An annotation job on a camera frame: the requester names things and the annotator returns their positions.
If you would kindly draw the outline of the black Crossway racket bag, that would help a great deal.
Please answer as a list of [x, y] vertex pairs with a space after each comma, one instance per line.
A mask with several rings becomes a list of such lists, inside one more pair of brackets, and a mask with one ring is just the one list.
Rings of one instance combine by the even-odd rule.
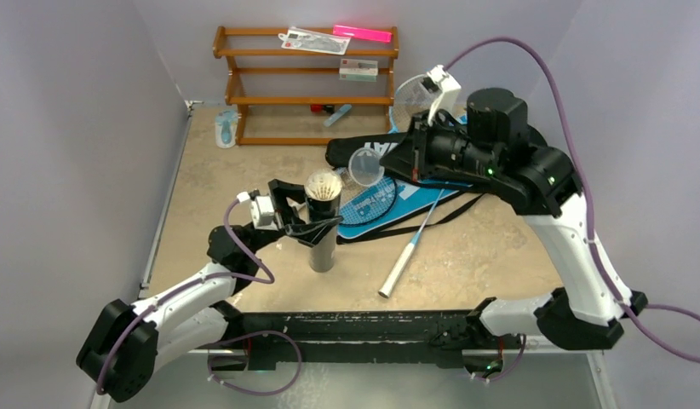
[[386, 176], [416, 186], [438, 187], [447, 182], [470, 191], [487, 184], [483, 176], [463, 175], [437, 165], [428, 167], [426, 176], [419, 176], [417, 181], [413, 181], [412, 144], [406, 140], [405, 132], [333, 139], [327, 145], [325, 159], [333, 168], [354, 167], [363, 176], [382, 171]]

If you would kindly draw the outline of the clear plastic tube lid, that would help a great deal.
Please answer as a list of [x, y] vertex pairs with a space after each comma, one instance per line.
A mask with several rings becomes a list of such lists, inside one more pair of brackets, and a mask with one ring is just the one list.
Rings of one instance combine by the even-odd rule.
[[368, 147], [356, 150], [348, 161], [347, 170], [350, 177], [360, 186], [376, 185], [384, 176], [381, 154]]

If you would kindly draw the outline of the black shuttlecock tube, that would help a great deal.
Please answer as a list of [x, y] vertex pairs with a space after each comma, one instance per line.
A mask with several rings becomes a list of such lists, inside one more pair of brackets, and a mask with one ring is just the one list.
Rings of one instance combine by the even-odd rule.
[[341, 191], [341, 177], [334, 170], [314, 171], [304, 185], [309, 221], [318, 224], [313, 232], [317, 244], [310, 250], [313, 271], [326, 273], [335, 263], [335, 248]]

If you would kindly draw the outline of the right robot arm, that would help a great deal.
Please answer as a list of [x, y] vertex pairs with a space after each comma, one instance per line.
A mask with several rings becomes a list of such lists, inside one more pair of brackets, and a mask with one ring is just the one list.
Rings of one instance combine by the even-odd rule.
[[524, 334], [565, 350], [611, 349], [623, 335], [622, 319], [641, 312], [647, 298], [602, 266], [605, 252], [579, 171], [530, 126], [527, 111], [509, 90], [475, 91], [465, 124], [443, 109], [418, 112], [381, 163], [406, 181], [466, 182], [498, 197], [533, 230], [554, 265], [561, 287], [522, 300], [489, 297], [476, 307], [467, 324], [473, 344]]

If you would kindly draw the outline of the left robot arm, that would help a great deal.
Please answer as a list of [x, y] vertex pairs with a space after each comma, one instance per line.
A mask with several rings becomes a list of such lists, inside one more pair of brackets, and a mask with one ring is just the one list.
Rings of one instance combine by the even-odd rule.
[[124, 402], [186, 352], [238, 345], [243, 326], [228, 316], [226, 300], [252, 282], [276, 280], [258, 250], [283, 237], [313, 248], [341, 222], [336, 207], [343, 183], [333, 172], [314, 174], [303, 185], [272, 180], [268, 188], [266, 195], [237, 194], [210, 232], [209, 260], [195, 274], [156, 296], [116, 299], [100, 311], [75, 360], [96, 394]]

